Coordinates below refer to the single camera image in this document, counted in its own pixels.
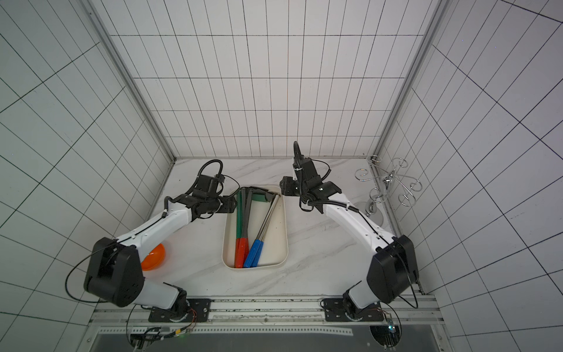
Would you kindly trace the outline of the green hoe red grip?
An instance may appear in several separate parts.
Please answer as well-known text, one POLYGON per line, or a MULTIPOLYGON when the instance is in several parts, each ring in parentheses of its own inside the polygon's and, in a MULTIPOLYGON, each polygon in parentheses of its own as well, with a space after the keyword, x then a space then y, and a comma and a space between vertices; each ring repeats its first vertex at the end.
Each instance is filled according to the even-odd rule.
POLYGON ((252 201, 255 202, 271 202, 270 197, 266 194, 253 194, 252 201))
POLYGON ((246 259, 247 240, 243 238, 244 190, 238 192, 236 242, 235 242, 235 268, 243 268, 246 259))

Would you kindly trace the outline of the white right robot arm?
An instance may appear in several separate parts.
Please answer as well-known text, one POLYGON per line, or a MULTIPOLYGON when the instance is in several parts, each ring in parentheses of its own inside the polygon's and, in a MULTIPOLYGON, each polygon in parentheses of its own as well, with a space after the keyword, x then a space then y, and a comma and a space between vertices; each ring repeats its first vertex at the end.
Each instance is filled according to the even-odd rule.
POLYGON ((343 294, 348 313, 371 304, 389 304, 419 280, 412 241, 397 237, 367 218, 331 181, 318 174, 315 161, 298 154, 294 157, 295 176, 280 182, 282 194, 299 198, 302 211, 318 211, 335 221, 367 249, 371 256, 363 280, 343 294))

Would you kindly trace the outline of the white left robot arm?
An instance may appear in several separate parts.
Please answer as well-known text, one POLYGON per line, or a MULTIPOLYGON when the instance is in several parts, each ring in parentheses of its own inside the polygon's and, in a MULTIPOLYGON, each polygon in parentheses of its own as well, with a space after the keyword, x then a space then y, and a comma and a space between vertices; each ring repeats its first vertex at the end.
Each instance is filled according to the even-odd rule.
POLYGON ((97 241, 89 258, 84 290, 118 307, 156 307, 181 319, 189 311, 186 291, 148 280, 142 262, 158 245, 195 219, 234 212, 235 195, 221 194, 225 178, 222 174, 200 175, 186 193, 166 197, 161 214, 116 239, 97 241))

